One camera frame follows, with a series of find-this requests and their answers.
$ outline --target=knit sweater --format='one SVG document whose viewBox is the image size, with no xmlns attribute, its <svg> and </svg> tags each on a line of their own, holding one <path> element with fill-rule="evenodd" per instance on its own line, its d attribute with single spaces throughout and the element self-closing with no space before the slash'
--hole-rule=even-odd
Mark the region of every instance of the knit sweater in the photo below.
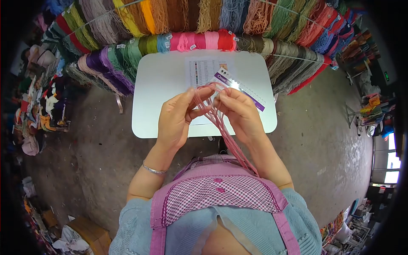
<svg viewBox="0 0 408 255">
<path fill-rule="evenodd" d="M 283 210 L 302 255 L 318 255 L 322 250 L 319 227 L 306 202 L 292 188 L 282 190 L 288 201 Z M 131 199 L 119 216 L 119 229 L 109 247 L 110 255 L 147 255 L 150 251 L 151 200 Z M 235 206 L 211 206 L 191 211 L 167 227 L 165 254 L 201 254 L 209 233 L 217 227 L 217 216 L 247 250 L 248 240 L 262 254 L 284 255 L 285 245 L 270 213 Z"/>
</svg>

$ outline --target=gray floor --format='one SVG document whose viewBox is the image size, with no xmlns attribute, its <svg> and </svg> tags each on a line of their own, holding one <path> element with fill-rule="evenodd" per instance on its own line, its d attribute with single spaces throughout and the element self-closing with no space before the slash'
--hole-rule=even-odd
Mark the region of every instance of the gray floor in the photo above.
<svg viewBox="0 0 408 255">
<path fill-rule="evenodd" d="M 344 102 L 358 109 L 358 100 L 344 72 L 327 68 L 276 104 L 278 126 L 268 137 L 320 227 L 363 198 L 368 187 L 373 142 L 349 129 L 345 117 Z M 45 151 L 24 158 L 39 197 L 61 226 L 67 215 L 83 215 L 115 236 L 129 182 L 155 143 L 133 135 L 132 102 L 128 98 L 119 115 L 112 94 L 91 89 L 75 107 L 71 131 L 48 134 Z M 166 182 L 193 156 L 216 152 L 216 142 L 189 138 Z"/>
</svg>

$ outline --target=table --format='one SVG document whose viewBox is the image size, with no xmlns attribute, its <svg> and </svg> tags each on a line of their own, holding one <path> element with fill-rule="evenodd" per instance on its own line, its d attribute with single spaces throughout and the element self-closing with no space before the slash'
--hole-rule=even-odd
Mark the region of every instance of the table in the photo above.
<svg viewBox="0 0 408 255">
<path fill-rule="evenodd" d="M 132 130 L 139 138 L 157 138 L 157 124 L 163 103 L 186 91 L 185 58 L 214 56 L 229 58 L 234 77 L 245 84 L 252 94 L 261 95 L 265 109 L 259 111 L 265 133 L 275 130 L 277 125 L 275 101 L 265 60 L 260 54 L 221 52 L 218 50 L 194 50 L 189 52 L 171 51 L 144 56 L 137 70 L 133 96 Z M 228 132 L 235 132 L 224 117 Z M 214 124 L 190 125 L 189 137 L 220 136 Z"/>
</svg>

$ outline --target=bracelet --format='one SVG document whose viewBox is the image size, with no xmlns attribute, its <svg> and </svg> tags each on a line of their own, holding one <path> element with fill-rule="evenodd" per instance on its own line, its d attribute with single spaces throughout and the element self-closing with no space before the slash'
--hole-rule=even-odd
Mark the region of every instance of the bracelet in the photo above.
<svg viewBox="0 0 408 255">
<path fill-rule="evenodd" d="M 167 172 L 167 170 L 165 170 L 165 171 L 156 171 L 156 170 L 153 170 L 153 169 L 151 169 L 151 168 L 145 166 L 145 165 L 144 165 L 144 160 L 143 160 L 143 167 L 144 167 L 144 169 L 146 169 L 147 171 L 149 171 L 149 172 L 151 172 L 151 173 L 155 173 L 155 174 L 157 174 L 157 175 L 163 175 L 163 174 L 165 174 L 165 173 Z"/>
</svg>

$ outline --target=pink apron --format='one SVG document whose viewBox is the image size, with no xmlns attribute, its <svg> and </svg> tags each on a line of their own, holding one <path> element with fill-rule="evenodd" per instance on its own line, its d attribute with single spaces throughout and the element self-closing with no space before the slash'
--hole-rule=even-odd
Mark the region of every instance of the pink apron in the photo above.
<svg viewBox="0 0 408 255">
<path fill-rule="evenodd" d="M 164 255 L 167 226 L 190 211 L 214 205 L 271 213 L 288 255 L 300 255 L 298 241 L 283 213 L 288 202 L 282 192 L 273 182 L 236 164 L 230 155 L 193 158 L 173 182 L 156 191 L 150 212 L 150 255 Z"/>
</svg>

